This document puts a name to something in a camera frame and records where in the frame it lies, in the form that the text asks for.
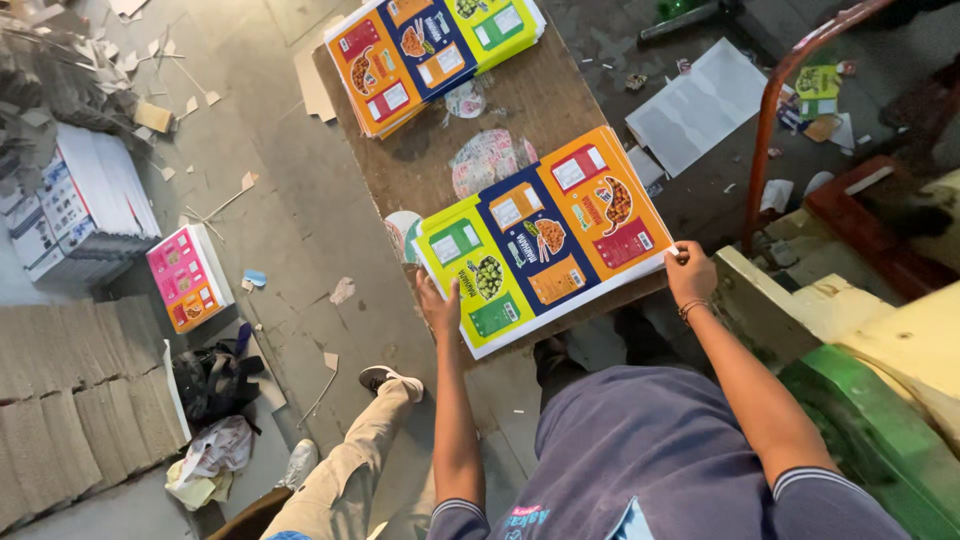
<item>green machine part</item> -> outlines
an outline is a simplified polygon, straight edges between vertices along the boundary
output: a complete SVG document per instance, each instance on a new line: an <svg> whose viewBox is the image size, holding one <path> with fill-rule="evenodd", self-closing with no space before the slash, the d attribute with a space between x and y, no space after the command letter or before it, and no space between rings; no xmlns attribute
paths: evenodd
<svg viewBox="0 0 960 540"><path fill-rule="evenodd" d="M840 471L914 538L960 538L960 461L862 362L825 345L780 372Z"/></svg>

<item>green label panel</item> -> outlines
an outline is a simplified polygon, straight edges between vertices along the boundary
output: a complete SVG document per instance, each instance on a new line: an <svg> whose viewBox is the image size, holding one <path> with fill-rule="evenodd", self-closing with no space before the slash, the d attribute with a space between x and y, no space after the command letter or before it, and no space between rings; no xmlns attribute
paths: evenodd
<svg viewBox="0 0 960 540"><path fill-rule="evenodd" d="M518 320L520 310L509 292L470 314L470 321L481 337L501 331Z"/></svg>

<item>metal pipe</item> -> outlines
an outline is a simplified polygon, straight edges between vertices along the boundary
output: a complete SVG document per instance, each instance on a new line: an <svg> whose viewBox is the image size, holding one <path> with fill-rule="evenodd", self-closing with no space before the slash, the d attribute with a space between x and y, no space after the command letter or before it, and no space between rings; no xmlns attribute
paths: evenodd
<svg viewBox="0 0 960 540"><path fill-rule="evenodd" d="M766 186L764 175L766 174L767 160L769 159L767 149L770 146L770 138L773 136L780 89L783 87L787 76L818 47L895 1L896 0L864 0L850 9L838 13L830 22L814 30L794 45L793 50L780 61L777 68L770 74L770 81L763 90L763 99L760 102L760 118L759 126L756 130L754 164L750 171L750 191L747 194L747 215L743 225L742 238L744 254L749 255L753 251L753 235L760 214L760 201L763 198L763 188Z"/></svg>

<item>sneaker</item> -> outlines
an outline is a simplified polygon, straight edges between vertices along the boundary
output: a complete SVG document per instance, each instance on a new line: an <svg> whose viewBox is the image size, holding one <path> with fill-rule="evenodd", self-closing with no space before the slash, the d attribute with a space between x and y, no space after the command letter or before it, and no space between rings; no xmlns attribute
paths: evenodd
<svg viewBox="0 0 960 540"><path fill-rule="evenodd" d="M317 445L313 444L310 439L301 440L290 453L287 473L283 475L276 487L288 487L291 491L297 491L303 485L303 481L310 476L317 463L320 463L320 451L317 450Z"/></svg>
<svg viewBox="0 0 960 540"><path fill-rule="evenodd" d="M419 403L423 399L423 383L420 382L420 379L414 379L413 377L403 377L401 374L390 369L387 366L372 366L360 372L360 377L357 378L360 380L360 384L364 388L367 388L374 394L377 390L380 389L380 385L390 379L400 379L405 382L408 386L413 387L414 390L417 390L417 397L414 398L414 403Z"/></svg>

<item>snack food image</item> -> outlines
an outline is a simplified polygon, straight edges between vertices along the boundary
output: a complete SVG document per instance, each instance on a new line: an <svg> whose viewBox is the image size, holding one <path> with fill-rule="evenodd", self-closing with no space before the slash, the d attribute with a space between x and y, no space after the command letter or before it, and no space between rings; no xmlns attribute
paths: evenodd
<svg viewBox="0 0 960 540"><path fill-rule="evenodd" d="M537 220L537 229L540 230L540 236L543 237L547 249L550 250L550 255L557 255L560 248L564 246L564 237L566 236L564 228L552 219L539 219Z"/></svg>
<svg viewBox="0 0 960 540"><path fill-rule="evenodd" d="M617 227L626 223L627 218L630 217L630 212L634 208L634 202L630 196L630 191L627 190L627 186L622 182L612 176L608 176L604 180L607 181L610 189L613 190L613 200L610 201L610 205L607 206L606 212L607 219L611 222L611 227L603 233L603 236L610 236L616 232Z"/></svg>
<svg viewBox="0 0 960 540"><path fill-rule="evenodd" d="M371 50L373 50L373 45L367 45L367 48L353 61L353 67L350 69L350 82L363 95L370 94L370 91L367 90L366 79L367 72L370 70L370 59L367 58L367 54Z"/></svg>
<svg viewBox="0 0 960 540"><path fill-rule="evenodd" d="M503 268L500 266L500 261L491 256L484 257L477 265L476 281L477 290L485 300L496 296L503 284Z"/></svg>
<svg viewBox="0 0 960 540"><path fill-rule="evenodd" d="M408 26L403 32L400 48L407 56L419 58L427 53L434 53L433 45L423 36L423 19L415 19L413 26Z"/></svg>
<svg viewBox="0 0 960 540"><path fill-rule="evenodd" d="M470 18L477 11L477 8L480 8L483 12L488 9L487 4L484 4L481 0L457 0L457 14L464 19Z"/></svg>

